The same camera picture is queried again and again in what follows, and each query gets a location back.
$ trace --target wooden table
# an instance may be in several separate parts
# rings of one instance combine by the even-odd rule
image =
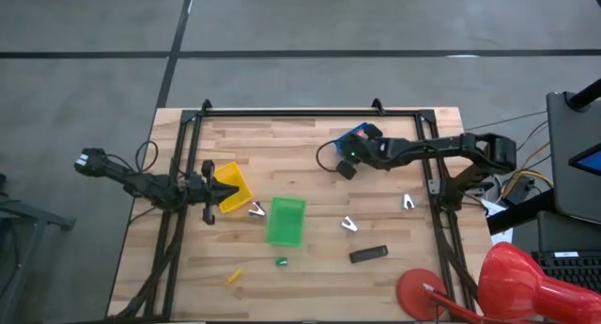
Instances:
[[[463,131],[457,108],[435,111],[441,137]],[[160,148],[151,169],[155,174],[168,172],[180,113],[180,109],[157,112],[150,137]],[[364,121],[375,123],[387,136],[416,139],[414,121],[406,117],[203,119],[196,170],[200,171],[204,159],[214,160],[217,166],[236,162],[254,200],[261,202],[268,215],[274,196],[305,199],[304,241],[298,248],[268,245],[266,219],[250,218],[249,206],[228,214],[216,209],[213,226],[202,222],[201,205],[190,207],[173,320],[412,319],[397,304],[398,278],[414,268],[439,273],[421,164],[414,162],[390,172],[359,165],[350,181],[316,164],[319,145]],[[146,158],[153,156],[149,150]],[[334,167],[338,156],[333,147],[327,147],[320,158]],[[186,161],[184,155],[182,170]],[[459,158],[446,163],[452,176],[469,164]],[[416,209],[400,207],[403,193],[411,195]],[[148,207],[147,201],[136,201],[132,217]],[[130,226],[109,315],[120,311],[150,274],[160,215],[153,211]],[[358,232],[349,233],[341,226],[345,216],[355,221]],[[458,219],[468,270],[477,281],[492,245],[485,215],[477,207],[464,206]],[[382,244],[388,246],[388,256],[350,264],[348,253]],[[288,257],[287,267],[275,266],[280,256]],[[236,269],[242,269],[238,280],[225,285]],[[456,275],[454,284],[460,300]],[[157,301],[162,304],[161,289]]]

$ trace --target red desk lamp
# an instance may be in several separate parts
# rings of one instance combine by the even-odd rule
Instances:
[[[526,253],[509,243],[490,249],[480,271],[479,316],[446,298],[441,279],[428,270],[409,270],[399,279],[397,298],[418,320],[434,320],[443,308],[469,323],[516,323],[541,315],[561,323],[601,323],[601,296],[547,277]]]

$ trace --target metal clip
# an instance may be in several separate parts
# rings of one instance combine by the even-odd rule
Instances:
[[[408,193],[406,193],[403,196],[403,208],[405,208],[405,209],[415,208],[415,204],[413,203],[413,200],[411,200],[411,196],[409,196]]]
[[[357,225],[355,225],[348,216],[346,216],[345,219],[342,220],[342,226],[353,232],[357,231],[358,229]]]
[[[261,204],[259,202],[253,202],[253,205],[256,207],[256,210],[249,209],[248,214],[251,216],[260,216],[264,217],[266,215],[265,210],[261,208]]]

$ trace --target yellow small stick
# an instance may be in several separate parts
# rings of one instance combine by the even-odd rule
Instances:
[[[238,278],[238,276],[240,276],[241,273],[242,269],[234,271],[234,273],[232,273],[232,275],[227,278],[227,283],[225,283],[225,285],[230,285],[232,282],[236,281],[236,279]]]

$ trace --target green plastic tray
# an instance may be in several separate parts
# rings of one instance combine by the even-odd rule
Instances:
[[[267,222],[267,243],[300,246],[306,206],[304,200],[274,197]]]

